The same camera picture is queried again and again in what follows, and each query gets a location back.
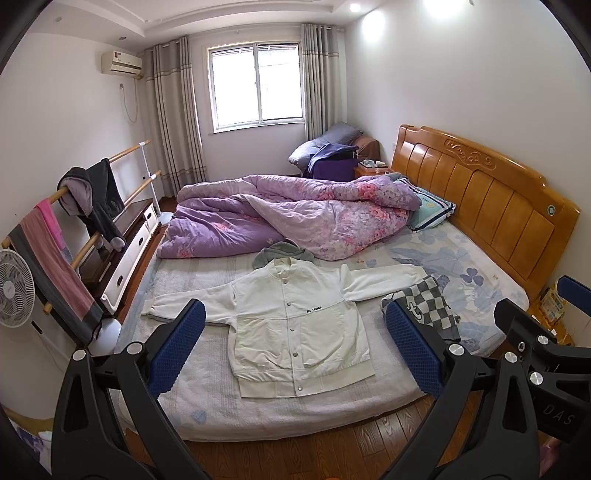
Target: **purple comforter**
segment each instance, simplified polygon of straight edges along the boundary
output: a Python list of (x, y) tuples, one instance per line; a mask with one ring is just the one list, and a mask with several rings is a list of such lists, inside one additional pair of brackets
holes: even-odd
[(400, 230), (421, 200), (385, 175), (345, 183), (275, 175), (198, 183), (177, 195), (161, 258), (258, 252), (284, 238), (340, 260)]

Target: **pillow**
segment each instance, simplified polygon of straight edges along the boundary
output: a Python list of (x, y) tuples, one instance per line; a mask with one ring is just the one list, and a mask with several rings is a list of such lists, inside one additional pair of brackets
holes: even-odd
[(398, 179), (394, 183), (402, 183), (408, 186), (421, 199), (420, 208), (413, 213), (407, 223), (407, 227), (413, 232), (419, 232), (439, 225), (447, 217), (452, 215), (456, 209), (455, 203), (443, 200), (427, 190), (416, 187), (406, 178)]
[(359, 128), (354, 128), (344, 122), (339, 122), (330, 127), (323, 135), (312, 141), (317, 147), (322, 147), (327, 143), (351, 145), (360, 135), (363, 135), (363, 131)]
[(320, 148), (314, 143), (314, 140), (310, 140), (297, 147), (287, 160), (301, 171), (306, 171), (310, 159), (316, 155), (319, 149)]

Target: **white wall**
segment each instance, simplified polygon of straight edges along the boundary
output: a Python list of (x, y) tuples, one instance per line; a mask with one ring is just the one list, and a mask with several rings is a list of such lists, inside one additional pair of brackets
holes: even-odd
[[(377, 10), (381, 34), (364, 19), (348, 26), (349, 122), (377, 138), (386, 158), (401, 124), (427, 125), (538, 170), (582, 210), (555, 275), (591, 286), (591, 73), (539, 0), (463, 4), (437, 20), (423, 1), (389, 0)], [(588, 320), (575, 309), (565, 318), (584, 346)]]
[[(144, 140), (141, 121), (131, 124), (121, 106), (125, 85), (135, 112), (133, 80), (102, 75), (100, 55), (113, 47), (62, 35), (25, 35), (0, 76), (0, 238), (37, 202), (55, 191), (73, 166), (89, 167)], [(113, 164), (125, 199), (141, 183), (133, 153)], [(75, 253), (88, 235), (81, 221), (54, 205)], [(69, 355), (73, 343), (37, 302), (33, 319)], [(53, 356), (64, 363), (57, 352)], [(0, 402), (30, 417), (53, 417), (63, 373), (33, 327), (0, 326)]]
[(195, 99), (210, 181), (253, 174), (297, 174), (287, 158), (306, 138), (304, 124), (266, 125), (213, 133), (207, 49), (251, 41), (300, 40), (300, 27), (265, 25), (196, 34), (191, 38)]

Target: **ceiling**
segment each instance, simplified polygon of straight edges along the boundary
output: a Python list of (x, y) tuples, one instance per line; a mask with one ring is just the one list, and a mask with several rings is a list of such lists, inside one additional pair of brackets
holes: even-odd
[[(349, 6), (359, 3), (353, 13)], [(380, 0), (54, 0), (31, 31), (138, 52), (181, 35), (269, 22), (346, 25)]]

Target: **hanging towel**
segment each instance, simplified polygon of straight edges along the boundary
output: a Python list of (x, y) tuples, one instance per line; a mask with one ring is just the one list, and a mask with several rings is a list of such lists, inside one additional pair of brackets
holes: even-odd
[(35, 208), (41, 212), (41, 216), (43, 217), (43, 220), (45, 220), (45, 225), (55, 240), (57, 247), (60, 249), (62, 256), (69, 264), (71, 264), (74, 258), (72, 257), (70, 249), (66, 245), (64, 236), (61, 234), (61, 227), (51, 209), (51, 203), (49, 203), (49, 200), (44, 199), (37, 203)]
[(41, 212), (33, 209), (8, 237), (31, 269), (39, 299), (51, 303), (51, 314), (76, 344), (88, 345), (102, 309), (64, 260)]

